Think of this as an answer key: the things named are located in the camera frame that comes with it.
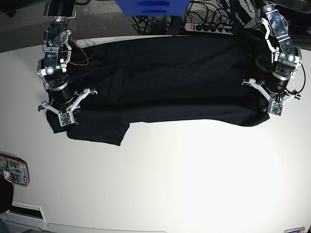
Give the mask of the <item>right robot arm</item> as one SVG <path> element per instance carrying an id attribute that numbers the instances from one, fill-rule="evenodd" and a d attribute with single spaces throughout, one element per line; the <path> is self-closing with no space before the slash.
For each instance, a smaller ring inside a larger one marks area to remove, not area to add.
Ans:
<path id="1" fill-rule="evenodd" d="M 97 94 L 95 89 L 86 88 L 82 92 L 72 89 L 67 70 L 72 62 L 70 37 L 72 30 L 68 28 L 70 19 L 76 17 L 78 5 L 86 5 L 89 1 L 51 0 L 45 4 L 44 16 L 51 19 L 43 36 L 44 58 L 38 62 L 37 73 L 42 80 L 50 101 L 43 101 L 38 111 L 49 110 L 57 115 L 61 127 L 75 123 L 74 113 L 86 97 Z"/>

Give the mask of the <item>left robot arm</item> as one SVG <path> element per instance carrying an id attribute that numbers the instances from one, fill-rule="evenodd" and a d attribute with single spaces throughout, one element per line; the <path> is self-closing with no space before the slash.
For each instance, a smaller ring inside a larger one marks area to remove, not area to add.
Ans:
<path id="1" fill-rule="evenodd" d="M 258 21 L 265 28 L 264 40 L 271 52 L 272 69 L 266 81 L 254 78 L 243 80 L 243 85 L 257 89 L 268 101 L 267 113 L 281 116 L 284 105 L 292 99 L 301 99 L 299 91 L 287 90 L 287 85 L 302 67 L 299 47 L 294 46 L 288 34 L 288 23 L 271 0 L 251 1 Z"/>

